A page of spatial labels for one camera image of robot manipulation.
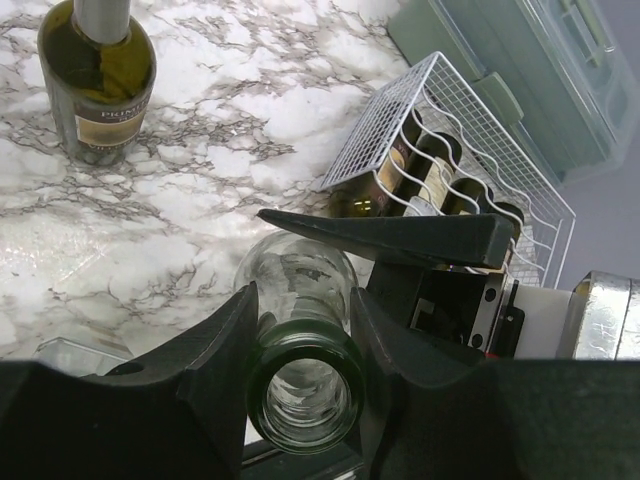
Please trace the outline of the brown wine bottle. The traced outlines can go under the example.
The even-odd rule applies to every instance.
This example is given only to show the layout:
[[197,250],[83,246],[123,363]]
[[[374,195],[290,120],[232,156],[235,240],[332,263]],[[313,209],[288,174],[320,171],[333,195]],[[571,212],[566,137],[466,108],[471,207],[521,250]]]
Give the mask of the brown wine bottle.
[[[409,145],[416,146],[422,129],[417,125],[411,113],[404,120],[401,132],[405,140],[398,134],[384,162],[377,170],[377,178],[388,192],[393,193],[400,183],[402,175],[409,163],[412,150]],[[329,214],[333,218],[378,217],[381,216],[389,201],[389,195],[374,179],[372,172],[364,173],[336,187],[329,199]]]

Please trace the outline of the clear bottle gold cap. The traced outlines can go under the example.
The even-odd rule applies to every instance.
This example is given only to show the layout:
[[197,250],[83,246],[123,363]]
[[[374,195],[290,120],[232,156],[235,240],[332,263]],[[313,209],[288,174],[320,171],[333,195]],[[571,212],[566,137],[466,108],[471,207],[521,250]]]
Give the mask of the clear bottle gold cap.
[[121,345],[80,342],[57,337],[39,345],[34,358],[64,371],[98,371],[113,368],[133,358],[128,348]]

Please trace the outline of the clear glass bottle tall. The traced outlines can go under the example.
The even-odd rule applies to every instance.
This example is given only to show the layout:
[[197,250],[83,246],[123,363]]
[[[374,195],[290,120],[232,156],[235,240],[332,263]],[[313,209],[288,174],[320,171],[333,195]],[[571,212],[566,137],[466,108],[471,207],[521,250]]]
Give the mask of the clear glass bottle tall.
[[351,337],[356,272],[340,250],[286,231],[257,242],[234,285],[255,283],[256,342],[247,361],[247,414],[293,454],[317,454],[357,424],[365,400],[362,355]]

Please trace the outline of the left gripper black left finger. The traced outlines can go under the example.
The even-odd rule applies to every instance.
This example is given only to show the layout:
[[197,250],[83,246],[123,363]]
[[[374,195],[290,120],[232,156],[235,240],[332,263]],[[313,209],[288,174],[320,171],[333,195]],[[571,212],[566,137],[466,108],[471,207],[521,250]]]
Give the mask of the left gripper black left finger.
[[1,365],[5,479],[236,479],[258,293],[104,376]]

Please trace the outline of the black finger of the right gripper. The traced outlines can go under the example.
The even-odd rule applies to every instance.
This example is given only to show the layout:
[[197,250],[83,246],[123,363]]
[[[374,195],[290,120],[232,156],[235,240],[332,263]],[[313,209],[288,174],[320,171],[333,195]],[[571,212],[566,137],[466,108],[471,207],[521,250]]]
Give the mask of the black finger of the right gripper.
[[415,266],[499,268],[514,232],[496,214],[325,218],[262,209],[258,217],[364,259]]

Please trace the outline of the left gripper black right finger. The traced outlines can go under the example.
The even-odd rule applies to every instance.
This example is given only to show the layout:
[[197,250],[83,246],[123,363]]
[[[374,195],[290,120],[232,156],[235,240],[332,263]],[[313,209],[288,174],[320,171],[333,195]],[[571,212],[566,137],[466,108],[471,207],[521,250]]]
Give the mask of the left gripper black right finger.
[[635,361],[466,364],[351,294],[365,359],[360,420],[371,479],[635,479]]

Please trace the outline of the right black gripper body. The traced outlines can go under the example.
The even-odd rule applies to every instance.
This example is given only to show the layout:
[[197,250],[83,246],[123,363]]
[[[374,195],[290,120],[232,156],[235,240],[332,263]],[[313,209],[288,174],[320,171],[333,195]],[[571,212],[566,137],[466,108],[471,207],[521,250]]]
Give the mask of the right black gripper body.
[[487,357],[515,356],[525,320],[519,281],[503,273],[374,265],[367,291],[396,323]]

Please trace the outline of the green wine bottle front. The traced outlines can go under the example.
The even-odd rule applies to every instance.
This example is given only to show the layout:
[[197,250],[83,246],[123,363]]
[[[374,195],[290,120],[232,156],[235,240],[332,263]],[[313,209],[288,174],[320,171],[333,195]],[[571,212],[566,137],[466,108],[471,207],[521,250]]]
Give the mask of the green wine bottle front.
[[426,188],[404,178],[397,194],[399,198],[414,205],[421,215],[427,216],[435,216],[440,212],[448,193],[447,185],[454,176],[454,166],[459,164],[462,157],[462,146],[455,137],[445,132],[437,132],[437,135],[442,139],[425,134],[416,145],[420,152],[433,157],[434,160],[428,160],[413,152],[409,156],[406,169],[407,174],[422,181]]

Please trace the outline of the green wine bottle black neck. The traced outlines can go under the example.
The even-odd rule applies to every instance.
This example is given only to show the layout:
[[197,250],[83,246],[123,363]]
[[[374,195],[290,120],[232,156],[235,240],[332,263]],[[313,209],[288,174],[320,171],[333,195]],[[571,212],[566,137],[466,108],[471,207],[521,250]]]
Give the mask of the green wine bottle black neck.
[[451,185],[441,206],[445,215],[474,215],[488,212],[494,192],[484,183],[472,178],[460,178]]

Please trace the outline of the green wine bottle back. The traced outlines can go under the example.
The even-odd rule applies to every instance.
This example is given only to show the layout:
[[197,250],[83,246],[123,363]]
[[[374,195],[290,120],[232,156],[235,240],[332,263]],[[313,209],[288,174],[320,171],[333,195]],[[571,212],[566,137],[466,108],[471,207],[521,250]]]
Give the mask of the green wine bottle back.
[[131,2],[61,1],[44,17],[37,46],[67,156],[101,167],[122,162],[141,130],[157,70]]

